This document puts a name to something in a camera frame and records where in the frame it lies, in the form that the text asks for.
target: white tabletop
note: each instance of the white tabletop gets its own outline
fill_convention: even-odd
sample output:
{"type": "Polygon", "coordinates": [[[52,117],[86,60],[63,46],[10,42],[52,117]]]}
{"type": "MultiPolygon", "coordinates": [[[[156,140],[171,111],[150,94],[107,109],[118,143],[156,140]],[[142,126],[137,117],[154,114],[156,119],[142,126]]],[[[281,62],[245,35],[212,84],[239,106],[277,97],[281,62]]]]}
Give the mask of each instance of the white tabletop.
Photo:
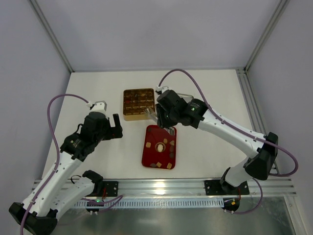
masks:
{"type": "MultiPolygon", "coordinates": [[[[146,168],[141,165],[146,127],[151,120],[125,121],[123,119],[123,91],[127,89],[155,88],[167,71],[129,72],[76,72],[72,73],[68,94],[77,94],[87,100],[105,100],[107,114],[114,125],[112,114],[118,113],[123,127],[123,138],[103,141],[90,154],[74,174],[93,170],[104,178],[204,178],[221,177],[229,166],[234,166],[245,155],[218,137],[192,127],[177,125],[176,166],[171,170],[146,168]]],[[[222,115],[251,129],[248,112],[235,70],[190,70],[202,88],[208,102],[222,115]]],[[[181,72],[169,75],[163,85],[177,93],[201,98],[196,87],[181,72]]],[[[64,99],[55,134],[59,145],[84,122],[89,109],[84,102],[73,97],[64,99]]],[[[43,175],[56,158],[51,143],[43,175]]]]}

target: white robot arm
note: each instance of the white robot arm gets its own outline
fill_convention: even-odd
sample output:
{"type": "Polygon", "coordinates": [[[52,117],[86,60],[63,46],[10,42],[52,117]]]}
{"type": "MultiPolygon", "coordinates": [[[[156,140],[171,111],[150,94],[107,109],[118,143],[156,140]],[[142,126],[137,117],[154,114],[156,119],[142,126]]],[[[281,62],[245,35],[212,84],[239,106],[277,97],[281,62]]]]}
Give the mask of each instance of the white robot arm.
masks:
{"type": "Polygon", "coordinates": [[[187,103],[169,87],[157,87],[156,93],[160,95],[156,105],[159,127],[170,128],[178,123],[192,126],[222,138],[247,155],[244,161],[234,167],[229,167],[222,176],[220,183],[225,193],[237,192],[238,186],[248,179],[267,179],[277,156],[277,149],[257,141],[256,138],[277,144],[278,137],[274,133],[265,136],[262,133],[248,130],[214,111],[215,115],[219,116],[218,119],[203,101],[192,99],[187,103]],[[225,125],[224,122],[231,123],[246,133],[251,133],[255,139],[248,138],[241,132],[225,125]]]}
{"type": "Polygon", "coordinates": [[[100,141],[123,136],[118,114],[113,115],[115,127],[111,127],[106,116],[106,108],[107,104],[104,101],[92,105],[84,124],[80,124],[80,133],[77,133],[77,130],[66,137],[62,144],[57,169],[55,170],[55,162],[35,190],[22,203],[11,205],[9,212],[21,224],[27,208],[32,203],[24,224],[24,228],[32,234],[51,234],[61,216],[77,201],[92,193],[98,195],[103,190],[103,177],[89,170],[72,187],[60,191],[66,180],[94,151],[100,141]],[[33,201],[34,195],[43,185],[44,188],[33,201]]]}

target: cable connector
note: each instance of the cable connector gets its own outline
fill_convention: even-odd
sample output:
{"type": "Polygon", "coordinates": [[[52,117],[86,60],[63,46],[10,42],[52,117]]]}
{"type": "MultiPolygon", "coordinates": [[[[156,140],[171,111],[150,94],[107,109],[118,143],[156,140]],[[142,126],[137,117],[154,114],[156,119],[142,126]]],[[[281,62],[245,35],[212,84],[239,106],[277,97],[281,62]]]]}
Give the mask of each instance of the cable connector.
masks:
{"type": "Polygon", "coordinates": [[[97,101],[93,104],[93,106],[91,107],[91,111],[92,112],[100,112],[100,113],[103,113],[105,116],[107,115],[106,114],[106,111],[107,111],[107,103],[103,100],[103,101],[97,101]]]}
{"type": "Polygon", "coordinates": [[[92,103],[91,101],[89,101],[88,103],[86,103],[86,106],[87,106],[88,108],[91,108],[91,107],[93,106],[93,103],[92,103]]]}
{"type": "Polygon", "coordinates": [[[170,89],[171,89],[171,88],[168,87],[168,86],[165,86],[165,87],[156,86],[156,93],[157,93],[157,94],[162,94],[162,93],[164,93],[165,91],[170,90],[170,89]]]}

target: metal frame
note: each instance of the metal frame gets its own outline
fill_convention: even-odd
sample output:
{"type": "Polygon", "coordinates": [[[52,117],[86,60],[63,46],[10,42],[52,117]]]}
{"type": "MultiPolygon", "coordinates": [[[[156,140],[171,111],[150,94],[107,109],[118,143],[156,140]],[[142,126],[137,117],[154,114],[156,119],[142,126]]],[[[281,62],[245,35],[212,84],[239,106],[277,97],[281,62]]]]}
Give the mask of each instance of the metal frame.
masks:
{"type": "MultiPolygon", "coordinates": [[[[147,198],[228,198],[229,195],[206,196],[204,189],[205,180],[216,178],[190,178],[190,179],[110,179],[106,181],[118,181],[118,194],[123,194],[127,199],[147,198]]],[[[33,189],[41,180],[36,180],[33,189]]],[[[264,197],[296,196],[295,188],[289,177],[269,177],[266,181],[259,181],[264,197]]],[[[61,190],[72,186],[67,180],[61,190]]],[[[248,181],[250,195],[242,197],[260,197],[260,189],[254,180],[248,181]]]]}
{"type": "MultiPolygon", "coordinates": [[[[72,209],[103,209],[113,205],[114,202],[105,206],[92,205],[86,201],[75,203],[72,209]]],[[[123,198],[114,205],[114,209],[178,209],[178,208],[220,208],[224,207],[223,198],[123,198]]]]}
{"type": "Polygon", "coordinates": [[[57,51],[57,53],[59,54],[60,58],[62,59],[64,65],[67,67],[67,70],[72,73],[74,72],[72,66],[70,65],[70,62],[67,59],[67,56],[65,55],[58,39],[56,38],[52,28],[50,27],[43,11],[41,10],[39,4],[37,3],[37,0],[28,0],[31,8],[34,10],[35,15],[37,16],[37,18],[39,19],[39,22],[42,24],[44,30],[46,31],[49,39],[51,40],[55,50],[57,51]]]}
{"type": "Polygon", "coordinates": [[[268,40],[269,36],[273,32],[275,26],[277,25],[280,17],[284,13],[288,3],[290,0],[280,0],[278,5],[276,6],[276,9],[274,10],[274,13],[272,14],[272,17],[270,18],[267,26],[265,27],[259,41],[257,42],[252,54],[250,55],[250,58],[248,59],[248,62],[245,67],[245,71],[249,71],[251,68],[253,62],[255,61],[256,57],[259,55],[260,51],[262,50],[263,46],[265,45],[266,41],[268,40]]]}
{"type": "MultiPolygon", "coordinates": [[[[236,70],[237,76],[239,79],[239,83],[242,89],[242,93],[245,99],[246,107],[249,113],[250,121],[252,124],[252,128],[255,131],[267,133],[268,128],[264,122],[264,116],[262,115],[262,111],[259,106],[259,102],[255,96],[253,88],[251,86],[248,73],[242,70],[236,70]]],[[[277,173],[279,173],[276,161],[274,162],[274,169],[277,173]]],[[[298,197],[290,197],[288,194],[282,193],[281,196],[284,197],[288,212],[295,229],[296,234],[299,235],[308,235],[312,234],[309,231],[309,222],[302,216],[303,208],[301,202],[298,197]]]]}

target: purple cable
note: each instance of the purple cable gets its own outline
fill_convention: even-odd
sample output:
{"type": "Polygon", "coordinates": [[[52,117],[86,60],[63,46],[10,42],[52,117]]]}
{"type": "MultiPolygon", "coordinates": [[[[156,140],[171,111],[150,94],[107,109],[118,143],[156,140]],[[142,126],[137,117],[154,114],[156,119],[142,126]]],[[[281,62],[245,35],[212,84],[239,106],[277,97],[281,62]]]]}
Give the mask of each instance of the purple cable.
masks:
{"type": "MultiPolygon", "coordinates": [[[[105,208],[105,209],[99,211],[98,214],[103,213],[103,212],[107,212],[108,210],[110,210],[110,209],[111,209],[112,207],[114,207],[120,200],[122,200],[122,197],[123,197],[123,195],[120,195],[120,196],[118,196],[118,197],[116,197],[116,198],[114,198],[114,199],[112,199],[112,200],[110,200],[110,201],[106,201],[105,203],[109,203],[109,202],[112,202],[113,200],[116,200],[116,199],[118,198],[118,200],[117,200],[116,202],[114,202],[114,203],[113,203],[112,205],[110,205],[108,208],[105,208]]],[[[66,223],[66,224],[58,224],[58,226],[67,226],[67,225],[70,225],[70,224],[72,224],[73,222],[75,222],[75,221],[77,221],[77,220],[79,220],[79,219],[81,219],[81,218],[83,218],[83,217],[85,217],[85,216],[87,216],[87,215],[89,215],[89,214],[82,214],[82,215],[78,216],[77,218],[73,219],[72,221],[70,221],[69,223],[66,223]]]]}
{"type": "Polygon", "coordinates": [[[273,147],[275,147],[275,148],[278,148],[279,150],[281,150],[281,151],[283,151],[284,153],[286,153],[287,155],[289,155],[289,156],[292,158],[292,160],[294,161],[294,169],[293,169],[291,172],[286,173],[286,174],[271,174],[271,173],[270,173],[269,175],[271,175],[271,176],[278,176],[278,177],[287,177],[287,176],[293,175],[293,174],[298,170],[298,168],[299,168],[298,161],[297,161],[297,159],[295,158],[295,156],[294,156],[293,154],[291,154],[289,151],[287,151],[287,150],[284,149],[283,147],[280,147],[280,146],[278,146],[278,145],[276,145],[276,144],[274,144],[274,143],[271,143],[271,142],[269,142],[269,141],[266,141],[266,140],[263,140],[263,139],[261,139],[261,138],[255,137],[255,136],[253,136],[253,135],[251,135],[251,134],[249,134],[249,133],[247,133],[247,132],[245,132],[245,131],[239,129],[238,127],[232,125],[231,123],[229,123],[229,122],[223,120],[219,115],[217,115],[217,114],[214,112],[214,110],[212,109],[211,105],[207,102],[207,100],[206,100],[206,98],[205,98],[205,96],[204,96],[204,94],[203,94],[201,88],[199,87],[199,85],[197,84],[197,82],[195,81],[195,79],[194,79],[187,71],[182,70],[182,69],[174,69],[174,70],[171,70],[171,71],[167,72],[167,74],[165,74],[165,76],[161,79],[161,81],[160,81],[160,83],[159,83],[159,87],[161,86],[161,84],[162,84],[162,82],[164,81],[164,79],[165,79],[169,74],[171,74],[172,72],[175,72],[175,71],[183,72],[184,74],[186,74],[186,75],[192,80],[192,82],[193,82],[193,83],[195,84],[195,86],[197,87],[197,89],[198,89],[198,91],[199,91],[199,93],[200,93],[200,95],[201,95],[203,101],[204,101],[205,104],[207,105],[209,111],[214,115],[214,117],[215,117],[217,120],[221,121],[222,123],[226,124],[227,126],[231,127],[232,129],[234,129],[234,130],[240,132],[241,134],[243,134],[243,135],[245,135],[245,136],[248,136],[248,137],[250,137],[250,138],[252,138],[252,139],[255,139],[255,140],[257,140],[257,141],[260,141],[260,142],[266,143],[266,144],[268,144],[268,145],[271,145],[271,146],[273,146],[273,147]]]}
{"type": "Polygon", "coordinates": [[[36,192],[36,194],[34,195],[33,199],[31,200],[32,202],[29,203],[27,209],[26,209],[26,212],[23,216],[23,219],[21,221],[21,227],[20,227],[20,235],[23,235],[23,229],[24,229],[24,225],[25,225],[25,221],[26,221],[26,218],[27,218],[27,215],[31,209],[31,207],[33,206],[33,202],[37,199],[38,195],[40,194],[40,192],[44,189],[44,187],[47,185],[47,183],[50,181],[50,179],[52,178],[52,176],[54,175],[55,171],[57,170],[58,166],[59,166],[59,161],[60,161],[60,152],[59,152],[59,146],[58,146],[58,142],[57,142],[57,139],[55,138],[55,135],[54,135],[54,130],[53,130],[53,127],[52,127],[52,124],[51,124],[51,117],[50,117],[50,107],[51,107],[51,104],[53,101],[55,101],[57,98],[60,98],[60,97],[63,97],[63,96],[72,96],[72,97],[76,97],[76,98],[79,98],[83,101],[85,101],[86,103],[88,103],[88,101],[78,95],[75,95],[75,94],[60,94],[60,95],[57,95],[55,96],[54,98],[52,98],[48,104],[48,108],[47,108],[47,118],[48,118],[48,124],[49,124],[49,129],[50,129],[50,133],[52,135],[52,139],[53,139],[53,142],[54,142],[54,145],[55,145],[55,148],[57,150],[57,161],[56,161],[56,164],[55,164],[55,167],[54,167],[54,171],[52,171],[50,173],[50,175],[48,176],[48,178],[46,179],[46,181],[41,185],[41,187],[38,189],[38,191],[36,192]]]}
{"type": "Polygon", "coordinates": [[[260,183],[256,179],[254,179],[254,178],[252,178],[252,179],[257,183],[257,185],[260,188],[261,197],[260,197],[260,200],[259,200],[258,204],[256,204],[256,206],[254,208],[252,208],[252,209],[250,209],[250,210],[248,210],[246,212],[245,211],[243,211],[243,212],[236,212],[235,211],[235,212],[232,213],[231,211],[226,210],[228,213],[231,213],[231,214],[248,214],[250,212],[255,211],[260,206],[260,204],[261,204],[261,202],[263,200],[263,190],[262,190],[262,187],[261,187],[260,183]]]}

